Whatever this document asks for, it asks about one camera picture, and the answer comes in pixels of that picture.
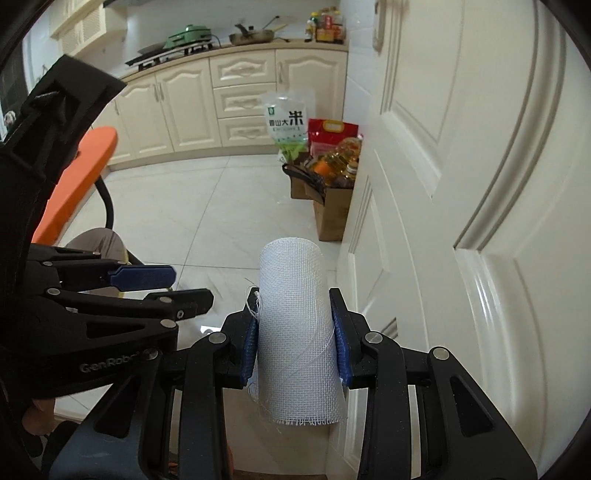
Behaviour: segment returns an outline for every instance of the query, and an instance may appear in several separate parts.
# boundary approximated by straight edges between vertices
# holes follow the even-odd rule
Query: kitchen cabinet
[[[81,15],[79,20],[69,23],[67,28],[59,32],[57,38],[61,53],[76,57],[91,46],[95,48],[126,31],[125,14],[99,4]]]
[[[243,116],[219,120],[224,147],[273,145],[264,116]]]
[[[214,87],[275,82],[275,50],[220,55],[210,64]]]
[[[156,82],[174,151],[222,146],[209,59],[158,72]]]
[[[94,128],[97,127],[113,127],[117,130],[117,147],[115,152],[109,160],[109,165],[114,165],[127,160],[133,160],[135,154],[131,146],[131,140],[127,133],[127,129],[119,113],[116,100],[111,100],[105,109],[100,113],[98,118],[92,124]]]
[[[103,3],[103,0],[54,0],[49,6],[49,33],[59,39],[60,32],[72,27],[84,14]]]
[[[343,118],[346,52],[302,48],[277,50],[275,54],[279,92],[312,88],[316,96],[316,118]]]
[[[252,85],[236,85],[213,90],[218,118],[236,116],[263,115],[260,95],[276,92],[276,83],[254,83]]]
[[[49,6],[49,34],[54,37],[70,16],[70,0],[54,0]]]
[[[136,158],[174,151],[154,75],[130,83],[117,97],[116,105]]]

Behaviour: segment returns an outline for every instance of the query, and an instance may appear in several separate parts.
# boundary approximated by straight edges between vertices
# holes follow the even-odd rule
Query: white mesh roll
[[[344,420],[326,270],[314,242],[280,238],[263,249],[258,317],[263,412],[288,425]]]

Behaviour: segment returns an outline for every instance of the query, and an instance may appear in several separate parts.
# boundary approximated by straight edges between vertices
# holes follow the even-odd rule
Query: cabinet handle
[[[230,73],[236,73],[241,76],[250,76],[255,72],[254,67],[236,67],[229,70]]]
[[[254,140],[258,138],[261,134],[260,128],[248,128],[243,130],[236,130],[236,134],[239,137],[248,138],[249,140]]]
[[[233,101],[233,104],[241,106],[242,108],[256,108],[257,106],[259,106],[261,104],[261,101],[256,98],[251,98],[248,100],[235,99]]]

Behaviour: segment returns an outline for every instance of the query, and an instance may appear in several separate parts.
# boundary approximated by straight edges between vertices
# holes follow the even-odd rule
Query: blue gripper pad
[[[119,291],[156,290],[172,287],[177,273],[170,265],[124,265],[110,277]]]
[[[343,381],[343,385],[350,387],[351,380],[353,380],[353,371],[349,362],[349,344],[343,330],[343,324],[339,316],[339,309],[336,308],[332,296],[330,297],[330,308],[332,311],[333,323],[335,324],[335,343],[336,343],[336,359],[339,367],[339,376]]]
[[[251,316],[251,322],[246,331],[246,338],[244,339],[244,348],[242,350],[242,369],[240,370],[240,381],[242,386],[250,377],[255,368],[256,349],[258,347],[258,321]]]

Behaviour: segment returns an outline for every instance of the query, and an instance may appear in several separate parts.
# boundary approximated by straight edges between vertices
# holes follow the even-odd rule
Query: plastic bag
[[[268,92],[261,95],[269,135],[288,164],[308,159],[308,119],[316,110],[313,90]]]

